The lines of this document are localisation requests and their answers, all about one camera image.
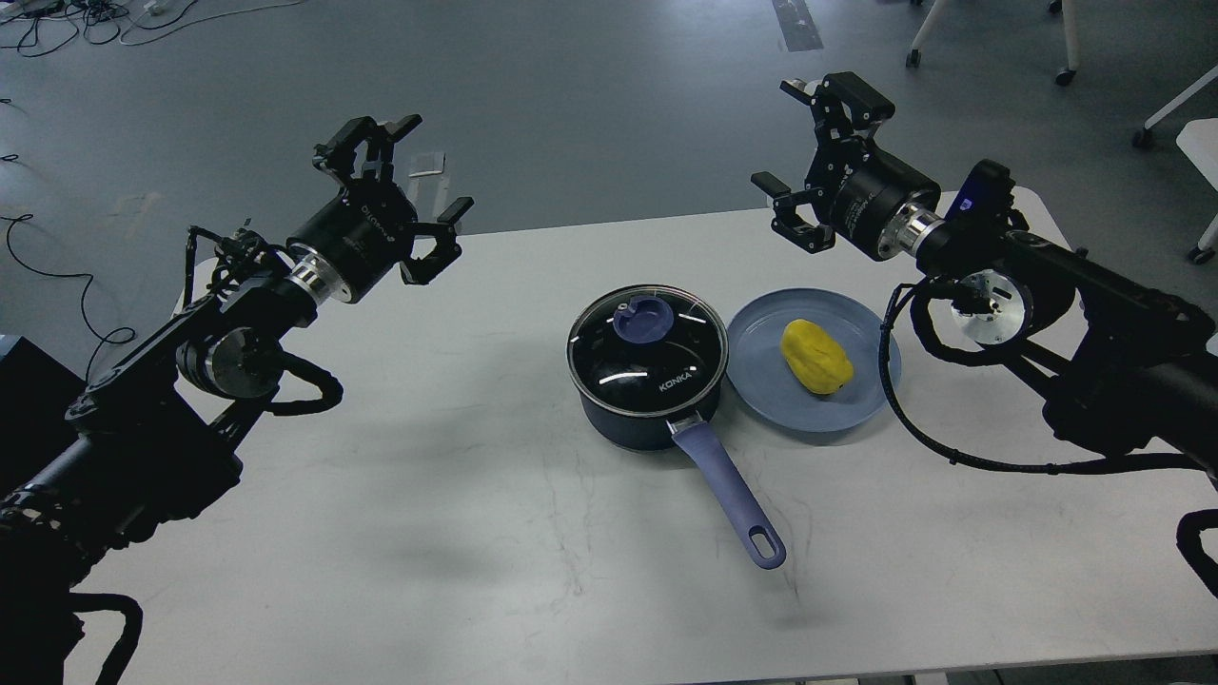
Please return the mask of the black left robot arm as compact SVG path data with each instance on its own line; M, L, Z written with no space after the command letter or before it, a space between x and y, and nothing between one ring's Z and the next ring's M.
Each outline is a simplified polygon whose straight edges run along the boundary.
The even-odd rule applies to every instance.
M196 518L238 485L238 446L264 414L318 414L343 386L283 349L326 300L357 303L392 268L428 284L460 257L470 197L424 222L393 180L396 144L421 126L408 115L351 119L312 162L339 195L283 245L246 228L209 233L209 285L94 382L30 342L2 342L2 681L61 684L84 636L83 613L123 624L97 675L118 683L143 626L135 598L79 594L108 551L158 525Z

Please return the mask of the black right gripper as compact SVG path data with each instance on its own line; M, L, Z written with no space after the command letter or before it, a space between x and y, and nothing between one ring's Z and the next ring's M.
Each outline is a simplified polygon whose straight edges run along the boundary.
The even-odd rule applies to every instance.
M780 91L811 112L816 154L808 190L792 190L767 169L750 176L773 208L771 229L808 254L831 250L838 234L875 261L892 258L896 212L911 201L935 208L942 196L939 183L875 143L896 105L853 72L828 73L814 83L783 79ZM797 212L810 205L817 225Z

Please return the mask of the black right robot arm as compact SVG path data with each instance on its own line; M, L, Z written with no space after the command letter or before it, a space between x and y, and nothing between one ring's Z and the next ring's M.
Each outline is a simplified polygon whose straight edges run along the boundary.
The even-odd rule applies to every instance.
M905 254L918 282L894 288L879 318L879 389L911 438L952 464L1022 474L1195 470L1213 484L1216 321L1179 296L1114 273L1030 229L1004 165L980 160L952 204L875 135L895 105L853 72L780 82L814 119L800 189L752 183L773 232L809 254L845 240L876 262ZM892 336L909 317L923 350L960 367L1001 367L1043 401L1055 439L1093 453L1067 463L987 460L910 421L892 378Z

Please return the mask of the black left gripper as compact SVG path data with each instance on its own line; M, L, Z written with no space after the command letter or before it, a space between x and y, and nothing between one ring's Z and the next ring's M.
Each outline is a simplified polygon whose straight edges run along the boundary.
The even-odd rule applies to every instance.
M393 180L396 144L421 122L421 115L387 123L357 117L329 143L315 145L313 167L343 189L286 240L295 261L287 279L315 303L359 303L393 264L400 264L404 284L428 285L460 258L460 219L475 200L457 197L435 222L421 222ZM415 257L419 238L431 239L434 246Z

